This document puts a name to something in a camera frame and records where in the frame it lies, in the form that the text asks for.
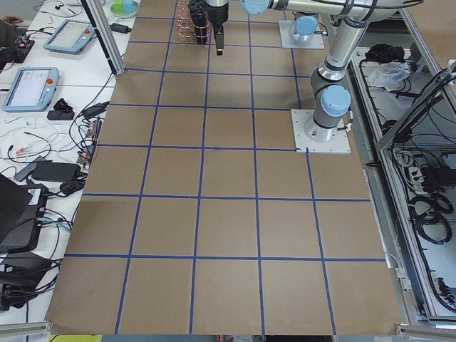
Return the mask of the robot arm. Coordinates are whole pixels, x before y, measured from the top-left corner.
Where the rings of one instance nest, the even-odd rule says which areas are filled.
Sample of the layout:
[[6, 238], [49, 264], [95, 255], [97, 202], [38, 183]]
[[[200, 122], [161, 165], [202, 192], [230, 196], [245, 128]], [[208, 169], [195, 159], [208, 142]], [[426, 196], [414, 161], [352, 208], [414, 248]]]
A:
[[295, 12], [294, 21], [289, 30], [289, 36], [292, 41], [307, 42], [310, 41], [315, 33], [326, 35], [327, 29], [319, 29], [318, 14], [308, 12]]
[[350, 93], [340, 85], [348, 62], [363, 38], [369, 23], [381, 21], [397, 10], [417, 6], [421, 1], [242, 1], [243, 10], [259, 15], [272, 9], [304, 14], [331, 14], [343, 17], [325, 60], [314, 69], [311, 86], [316, 101], [313, 116], [304, 124], [312, 140], [332, 140], [341, 118], [351, 105]]

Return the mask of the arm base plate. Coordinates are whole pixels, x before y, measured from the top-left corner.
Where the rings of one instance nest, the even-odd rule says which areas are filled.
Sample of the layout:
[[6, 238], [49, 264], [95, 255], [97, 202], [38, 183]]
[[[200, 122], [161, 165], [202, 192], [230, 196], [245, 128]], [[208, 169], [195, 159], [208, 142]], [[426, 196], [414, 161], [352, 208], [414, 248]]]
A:
[[291, 110], [297, 153], [339, 154], [351, 153], [348, 135], [341, 118], [335, 128], [321, 128], [314, 122], [314, 110]]
[[318, 20], [312, 16], [302, 16], [294, 21], [279, 21], [282, 48], [304, 48], [323, 50], [323, 32]]

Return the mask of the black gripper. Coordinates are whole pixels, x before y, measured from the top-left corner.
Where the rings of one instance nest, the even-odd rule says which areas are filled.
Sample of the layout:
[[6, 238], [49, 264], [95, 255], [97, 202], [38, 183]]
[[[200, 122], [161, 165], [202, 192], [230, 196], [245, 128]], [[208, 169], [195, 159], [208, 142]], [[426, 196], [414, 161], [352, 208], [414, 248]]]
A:
[[214, 42], [217, 56], [222, 56], [224, 52], [224, 27], [223, 24], [228, 20], [229, 6], [209, 6], [207, 5], [207, 18], [213, 25]]

